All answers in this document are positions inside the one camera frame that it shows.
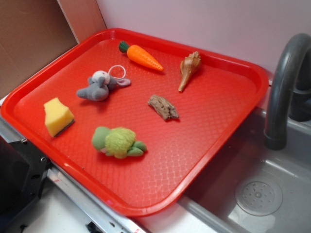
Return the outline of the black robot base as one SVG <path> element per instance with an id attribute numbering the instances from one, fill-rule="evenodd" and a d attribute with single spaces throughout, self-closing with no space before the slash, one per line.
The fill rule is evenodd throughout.
<path id="1" fill-rule="evenodd" d="M 32 142 L 0 139 L 0 214 L 20 212 L 41 198 L 50 160 Z"/>

